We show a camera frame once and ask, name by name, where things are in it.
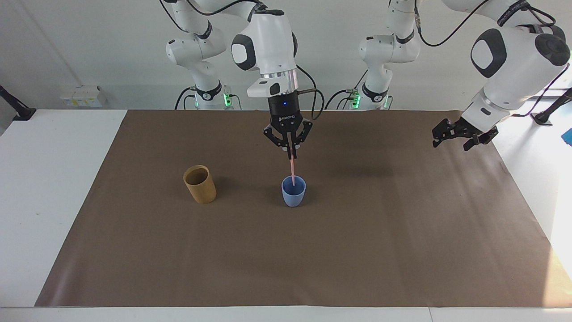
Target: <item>white table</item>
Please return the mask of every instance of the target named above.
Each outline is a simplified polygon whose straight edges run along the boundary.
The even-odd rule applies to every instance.
[[[0,136],[0,321],[572,321],[572,309],[32,308],[125,113],[40,110]],[[572,147],[560,135],[572,112],[554,122],[511,119],[495,145],[570,274]]]

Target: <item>yellow cup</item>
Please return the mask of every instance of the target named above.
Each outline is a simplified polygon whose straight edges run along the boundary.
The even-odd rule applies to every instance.
[[[215,183],[207,167],[190,167],[182,178],[196,202],[206,205],[216,198]]]

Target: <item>brown paper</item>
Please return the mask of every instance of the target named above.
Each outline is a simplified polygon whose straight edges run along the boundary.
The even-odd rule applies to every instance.
[[[268,112],[129,111],[36,305],[572,307],[495,147],[432,147],[459,115],[326,112],[293,209]],[[190,164],[216,174],[208,206],[181,184]]]
[[[193,166],[182,177],[196,202],[206,205],[216,198],[216,188],[210,171],[205,166]]]

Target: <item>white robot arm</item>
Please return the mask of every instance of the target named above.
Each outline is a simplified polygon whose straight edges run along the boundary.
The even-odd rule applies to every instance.
[[[359,88],[356,109],[380,109],[384,106],[393,77],[387,63],[405,63],[417,59],[421,42],[415,37],[414,0],[390,0],[387,9],[389,36],[362,40],[360,56],[367,64],[366,82]]]
[[[288,153],[288,159],[297,158],[296,149],[306,140],[312,123],[300,113],[294,61],[297,42],[285,13],[269,10],[258,0],[168,2],[173,2],[176,20],[182,22],[181,27],[195,34],[192,44],[183,44],[179,40],[170,42],[167,46],[169,57],[191,70],[197,87],[201,81],[205,85],[200,89],[206,93],[220,90],[221,85],[212,66],[202,60],[220,54],[226,48],[221,32],[213,28],[205,16],[231,14],[249,22],[232,42],[233,59],[242,70],[259,70],[260,78],[248,88],[248,96],[268,99],[271,123],[263,133]],[[179,56],[177,50],[184,54]],[[272,128],[281,134],[281,138],[273,134]]]
[[[544,22],[524,0],[442,0],[450,9],[489,17],[498,28],[485,31],[474,43],[471,60],[488,78],[486,85],[455,123],[443,120],[433,130],[434,147],[444,140],[470,138],[468,151],[488,144],[496,125],[519,109],[553,80],[570,59],[564,32]]]
[[[172,62],[190,71],[197,90],[197,108],[232,108],[232,102],[228,98],[230,87],[220,81],[214,66],[204,61],[226,51],[222,31],[214,28],[210,21],[195,11],[186,0],[165,2],[171,3],[177,25],[191,35],[188,38],[169,41],[166,51]]]

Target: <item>plastic cup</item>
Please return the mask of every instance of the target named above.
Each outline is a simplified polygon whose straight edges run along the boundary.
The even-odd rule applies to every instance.
[[[288,207],[298,207],[306,192],[306,181],[299,176],[295,176],[294,180],[295,186],[292,185],[292,176],[288,176],[282,181],[282,196]]]

